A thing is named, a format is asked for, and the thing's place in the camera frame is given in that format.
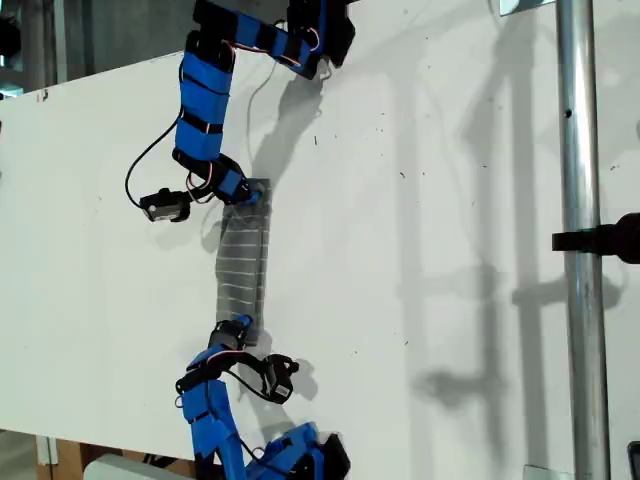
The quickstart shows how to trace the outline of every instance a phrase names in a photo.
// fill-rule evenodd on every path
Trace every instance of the white board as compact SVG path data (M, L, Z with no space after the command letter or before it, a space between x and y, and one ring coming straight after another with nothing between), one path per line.
M603 219L638 207L640 5L597 2ZM303 359L251 446L343 435L351 478L570 472L554 9L368 0L321 86L241 53L223 152L275 183L262 349ZM220 207L150 224L130 162L174 119L180 55L0 104L0 428L190 457L174 382L216 310ZM132 179L180 187L167 139ZM640 435L640 273L604 262L613 478Z

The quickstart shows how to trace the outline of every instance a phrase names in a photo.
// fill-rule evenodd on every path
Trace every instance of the metal pole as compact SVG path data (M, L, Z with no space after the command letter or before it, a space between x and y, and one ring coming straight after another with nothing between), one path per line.
M556 0L564 229L600 224L592 0ZM610 480L607 371L598 256L565 254L577 480Z

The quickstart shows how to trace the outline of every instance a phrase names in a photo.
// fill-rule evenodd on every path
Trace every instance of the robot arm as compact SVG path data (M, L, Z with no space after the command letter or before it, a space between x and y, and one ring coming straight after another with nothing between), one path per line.
M291 0L289 31L208 0L197 0L193 19L200 30L187 37L180 66L180 115L173 158L188 172L187 191L161 189L140 200L151 221L186 220L192 202L212 196L227 205L255 203L240 166L220 153L236 49L265 53L297 74L312 79L318 62L327 58L336 67L344 62L355 36L347 16L352 0ZM191 175L202 183L194 186Z
M221 374L243 363L260 375L261 398L282 404L293 392L291 375L298 371L298 364L288 357L269 355L258 360L243 350L251 322L245 315L218 323L209 348L196 356L186 375L176 382L184 417L191 426L198 480L344 479L350 462L340 439L334 434L320 444L310 423L270 442L260 459L254 457L244 466L242 449L253 455L238 435ZM221 465L214 464L216 456Z

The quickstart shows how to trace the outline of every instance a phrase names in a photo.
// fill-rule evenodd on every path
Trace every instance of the wire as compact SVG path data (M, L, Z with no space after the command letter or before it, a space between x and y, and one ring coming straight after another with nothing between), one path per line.
M211 192L211 195L209 195L207 198L205 198L204 200L198 200L194 195L193 195L193 190L191 188L189 188L189 183L190 183L190 177L191 177L191 172L187 173L187 178L184 182L184 184L187 187L187 193L189 194L189 196L191 197L191 200L193 200L194 202L196 202L199 205L204 205L205 203L209 203L211 201L211 199L215 196L214 192Z
M214 358L218 358L218 357L221 357L223 355L238 354L238 353L243 353L243 352L240 351L240 350L222 350L221 352L214 353L209 358L207 358L207 363L209 363Z
M249 385L247 382L245 382L242 378L240 378L240 376L238 376L236 373L232 372L231 370L225 370L224 373L228 373L229 375L231 375L233 378L235 378L236 380L238 380L242 385L244 385L244 387L249 390L251 393L253 393L256 397L261 398L262 400L266 401L266 402L270 402L271 400L269 400L269 398L267 398L266 396L264 396L262 393L260 393L259 391L257 391L255 388L253 388L251 385Z
M267 53L266 50L261 50L259 48L254 48L254 47L247 47L246 45L243 45L241 43L237 43L234 42L231 44L232 46L234 46L235 48L239 48L240 50L245 50L247 52L253 52L253 53Z
M193 188L194 190L197 188L198 190L203 190L205 188L207 188L209 186L209 184L211 183L211 178L213 177L213 162L209 162L209 178L207 178L207 180L196 186L193 184L193 180L191 179L191 175L193 174L193 172L189 172L189 185L191 186L191 188Z
M287 60L288 62L291 62L296 67L300 66L300 62L297 62L293 58L285 57L284 55L280 56L280 58L284 58L285 60Z
M256 454L253 453L253 450L256 450L256 448L251 450L251 448L249 448L249 445L244 443L244 440L242 440L239 435L238 435L238 440L240 440L240 444L242 445L242 448L245 449L245 451L249 454L249 456L253 459L253 461L255 461L261 467L264 467L264 468L266 468L268 470L271 470L272 472L275 472L275 473L277 473L279 475L282 475L284 478L289 478L289 477L291 477L291 476L296 474L295 470L291 470L290 472L285 472L284 470L280 470L279 468L274 467L273 465L269 465L267 462L265 462L261 458L258 458L256 456Z
M164 139L164 137L169 135L169 133L171 133L171 130L176 128L176 125L178 125L178 120L180 119L181 115L182 115L182 107L180 108L180 112L178 113L178 116L176 117L174 122L171 124L171 126L169 128L167 128L162 135L160 135L158 138L156 138L155 141L151 145L149 145L147 148L145 148L144 152L142 152L138 156L138 158L136 158L133 161L133 163L131 164L131 166L129 167L129 171L127 172L127 176L124 179L124 191L127 193L127 197L129 197L129 201L137 208L141 209L142 207L140 206L140 204L138 202L136 202L133 199L133 197L131 196L131 192L129 191L129 179L131 178L131 173L133 172L133 169L136 168L136 165L138 165L138 163L140 163L140 160L142 160L144 158L144 156L153 149L153 147L155 147L157 144L159 144Z
M234 377L236 377L237 379L240 380L240 378L238 376L236 376L235 374L232 374ZM220 418L220 416L218 415L218 413L215 411L215 409L213 408L213 405L211 405L211 398L209 397L209 382L206 381L204 383L204 396L205 396L205 400L207 403L207 410L209 410L209 414L215 418L216 420L218 420ZM238 437L238 440L240 441L240 444L242 445L242 448L244 448L246 450L246 452L249 454L249 456L261 467L267 468L269 470L271 470L272 472L275 472L279 475L282 475L283 477L287 478L291 475L295 475L295 471L291 470L290 472L285 472L284 470L280 470L277 467L274 467L272 465L269 465L267 462L265 462L264 460L262 460L261 458L258 458L254 453L253 450L251 450L249 448L249 446L244 442L244 440L242 440L242 438L240 437L239 433L236 433L236 436Z
M318 31L315 28L307 28L307 31L316 36L316 46L311 49L312 52L315 52L320 46L320 35L318 35Z

